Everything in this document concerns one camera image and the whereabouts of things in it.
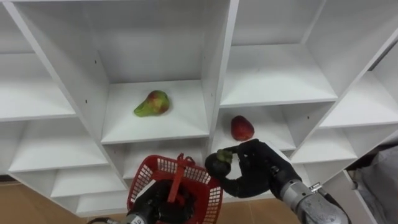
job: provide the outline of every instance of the white shelf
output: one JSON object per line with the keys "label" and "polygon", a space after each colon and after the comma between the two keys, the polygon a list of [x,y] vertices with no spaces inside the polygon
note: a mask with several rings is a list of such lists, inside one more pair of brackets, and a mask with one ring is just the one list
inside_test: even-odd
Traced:
{"label": "white shelf", "polygon": [[222,109],[218,115],[213,152],[242,143],[233,139],[231,135],[231,120],[237,115],[244,116],[253,125],[253,138],[264,141],[273,149],[282,151],[295,149],[280,108],[278,106],[262,106]]}
{"label": "white shelf", "polygon": [[320,125],[321,128],[398,123],[398,104],[367,72]]}
{"label": "white shelf", "polygon": [[221,107],[335,101],[304,45],[231,47]]}
{"label": "white shelf", "polygon": [[74,117],[36,54],[0,54],[0,121]]}
{"label": "white shelf", "polygon": [[128,190],[82,195],[79,198],[76,214],[93,217],[127,212]]}
{"label": "white shelf", "polygon": [[182,152],[184,156],[192,157],[198,166],[203,166],[202,151],[204,147],[203,139],[133,143],[126,149],[123,178],[130,179],[135,177],[141,163],[150,155],[160,155],[176,159]]}
{"label": "white shelf", "polygon": [[51,197],[66,197],[118,190],[126,190],[126,188],[108,166],[62,169],[57,172]]}
{"label": "white shelf", "polygon": [[[165,91],[170,109],[140,118],[133,110],[153,90]],[[209,135],[200,81],[113,84],[110,87],[103,144],[199,138]]]}
{"label": "white shelf", "polygon": [[77,118],[30,121],[9,172],[107,164]]}
{"label": "white shelf", "polygon": [[290,158],[294,164],[357,159],[354,149],[340,129],[321,129]]}

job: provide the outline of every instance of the red apple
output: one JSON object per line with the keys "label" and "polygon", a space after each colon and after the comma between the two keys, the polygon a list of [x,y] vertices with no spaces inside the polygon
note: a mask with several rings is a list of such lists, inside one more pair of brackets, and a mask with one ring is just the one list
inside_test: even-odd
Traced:
{"label": "red apple", "polygon": [[243,116],[236,116],[231,120],[231,135],[237,141],[246,141],[253,137],[254,127]]}

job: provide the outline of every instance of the green and red pear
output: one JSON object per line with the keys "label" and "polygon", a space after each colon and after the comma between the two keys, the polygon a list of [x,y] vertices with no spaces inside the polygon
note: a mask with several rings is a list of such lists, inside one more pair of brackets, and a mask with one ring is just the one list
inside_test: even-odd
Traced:
{"label": "green and red pear", "polygon": [[167,94],[160,90],[150,92],[147,98],[134,110],[138,117],[155,116],[165,113],[170,108]]}

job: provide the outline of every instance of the floor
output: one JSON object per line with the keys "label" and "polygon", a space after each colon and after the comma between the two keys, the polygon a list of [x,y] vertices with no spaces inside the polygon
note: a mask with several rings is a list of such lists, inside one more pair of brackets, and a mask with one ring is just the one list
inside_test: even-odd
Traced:
{"label": "floor", "polygon": [[[120,220],[125,215],[111,215]],[[0,184],[1,223],[13,224],[85,224],[45,197],[22,184]],[[276,199],[226,203],[217,224],[299,224],[296,216]]]}

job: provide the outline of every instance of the red plastic basket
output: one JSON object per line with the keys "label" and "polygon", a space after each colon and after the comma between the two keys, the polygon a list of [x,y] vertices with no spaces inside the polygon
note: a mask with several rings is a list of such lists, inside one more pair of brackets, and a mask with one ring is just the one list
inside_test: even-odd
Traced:
{"label": "red plastic basket", "polygon": [[174,202],[179,185],[195,196],[195,214],[185,224],[214,224],[217,222],[223,199],[218,181],[206,170],[195,165],[191,157],[176,159],[148,156],[140,165],[132,181],[127,208],[131,210],[138,193],[152,180],[173,180],[169,202]]}

